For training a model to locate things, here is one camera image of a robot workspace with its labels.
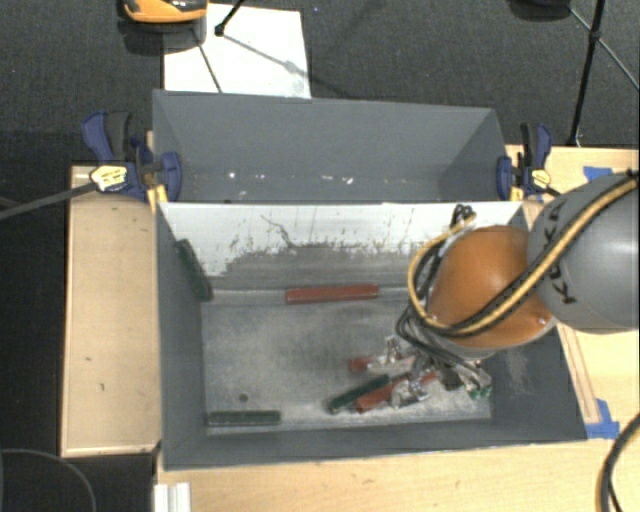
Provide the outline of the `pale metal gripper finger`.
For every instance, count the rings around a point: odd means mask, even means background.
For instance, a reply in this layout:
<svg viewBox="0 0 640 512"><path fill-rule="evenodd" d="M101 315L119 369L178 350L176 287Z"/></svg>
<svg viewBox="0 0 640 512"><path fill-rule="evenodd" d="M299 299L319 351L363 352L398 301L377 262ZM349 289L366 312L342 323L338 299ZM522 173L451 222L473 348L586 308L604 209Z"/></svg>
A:
<svg viewBox="0 0 640 512"><path fill-rule="evenodd" d="M391 406L405 408L425 401L429 392L419 380L402 380L391 391Z"/></svg>
<svg viewBox="0 0 640 512"><path fill-rule="evenodd" d="M408 368L410 363L411 351L396 336L389 336L385 339L384 348L371 357L367 370L394 372Z"/></svg>

